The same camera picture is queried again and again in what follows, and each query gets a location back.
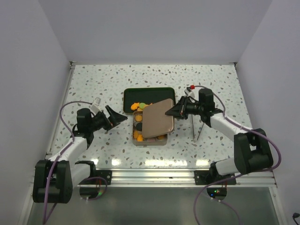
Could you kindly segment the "orange round flower cookie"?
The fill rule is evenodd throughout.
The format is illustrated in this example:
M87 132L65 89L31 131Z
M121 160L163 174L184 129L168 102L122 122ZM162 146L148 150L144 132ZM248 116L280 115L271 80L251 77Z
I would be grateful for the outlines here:
M143 120L143 116L141 114L138 114L135 116L135 121L136 122L141 122Z

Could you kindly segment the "orange swirl star cookie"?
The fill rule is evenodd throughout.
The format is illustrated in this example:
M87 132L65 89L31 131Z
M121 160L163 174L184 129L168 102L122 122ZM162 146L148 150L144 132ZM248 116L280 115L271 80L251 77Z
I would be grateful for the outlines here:
M163 140L163 139L165 139L165 135L160 135L160 136L157 137L157 139L158 140Z

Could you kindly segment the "metal tongs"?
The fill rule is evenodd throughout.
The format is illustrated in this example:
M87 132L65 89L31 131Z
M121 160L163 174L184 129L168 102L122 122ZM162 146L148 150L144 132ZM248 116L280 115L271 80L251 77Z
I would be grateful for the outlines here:
M196 115L191 116L191 121L192 121L193 142L196 143L200 139L205 123L203 123L200 117Z

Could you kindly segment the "black sandwich cookie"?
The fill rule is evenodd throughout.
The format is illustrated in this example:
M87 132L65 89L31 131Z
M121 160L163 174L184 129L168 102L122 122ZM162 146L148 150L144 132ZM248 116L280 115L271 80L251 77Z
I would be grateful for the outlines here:
M142 131L142 128L143 128L143 124L141 122L137 123L136 126L135 126L136 130L138 131Z

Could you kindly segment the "gold tin lid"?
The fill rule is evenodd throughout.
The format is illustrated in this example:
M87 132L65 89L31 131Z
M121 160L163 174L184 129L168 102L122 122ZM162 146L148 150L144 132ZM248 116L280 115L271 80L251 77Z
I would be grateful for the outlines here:
M165 115L173 106L173 100L168 98L143 109L142 135L144 138L165 135L174 130L173 116Z

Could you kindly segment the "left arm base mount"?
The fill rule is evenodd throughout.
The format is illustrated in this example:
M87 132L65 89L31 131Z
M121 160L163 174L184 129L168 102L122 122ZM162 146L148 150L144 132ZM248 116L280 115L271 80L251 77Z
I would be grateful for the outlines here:
M96 170L96 177L101 177L98 181L99 185L110 185L113 177L112 170Z

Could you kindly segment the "gold cookie tin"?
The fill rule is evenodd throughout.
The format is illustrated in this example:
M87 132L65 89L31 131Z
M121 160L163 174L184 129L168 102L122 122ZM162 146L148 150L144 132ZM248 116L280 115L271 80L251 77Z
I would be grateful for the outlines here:
M138 123L138 122L135 121L135 116L138 115L138 114L143 115L143 112L142 111L141 112L135 111L133 113L133 132L136 130L135 126ZM137 142L133 138L133 132L132 132L132 141L133 141L133 144L135 146L164 146L164 145L167 144L167 140L168 140L167 134L165 134L165 139L163 139L163 140L158 140L157 136L156 136L156 137L152 137L152 138L156 139L154 142L148 142L147 141L148 138L144 138L144 137L143 137L143 142Z

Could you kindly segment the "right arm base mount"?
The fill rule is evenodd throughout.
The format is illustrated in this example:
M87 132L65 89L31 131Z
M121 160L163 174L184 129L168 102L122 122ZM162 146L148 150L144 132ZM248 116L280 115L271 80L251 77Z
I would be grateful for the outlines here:
M208 170L195 170L194 171L194 180L196 185L208 185L216 181L220 181L223 179L228 179L233 177L234 174L228 175L211 175Z

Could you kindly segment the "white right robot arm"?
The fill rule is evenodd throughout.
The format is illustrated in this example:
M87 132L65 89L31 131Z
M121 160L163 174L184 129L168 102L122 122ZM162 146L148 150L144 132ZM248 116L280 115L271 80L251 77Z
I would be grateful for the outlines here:
M216 108L216 95L211 89L198 91L198 100L182 96L178 103L165 112L175 119L186 120L189 115L199 115L201 121L233 141L233 157L211 163L206 183L219 184L236 173L249 174L273 166L269 140L262 129L252 129L231 120L224 109Z

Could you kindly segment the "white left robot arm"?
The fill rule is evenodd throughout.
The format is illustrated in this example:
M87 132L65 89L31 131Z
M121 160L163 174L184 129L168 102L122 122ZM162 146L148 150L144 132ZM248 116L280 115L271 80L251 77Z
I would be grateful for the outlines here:
M79 161L78 157L92 144L94 132L106 131L127 120L127 116L115 112L110 106L103 111L82 108L77 111L77 123L71 130L68 143L47 160L40 160L35 166L32 199L35 203L68 203L73 188L80 182L92 184L98 173L93 161Z

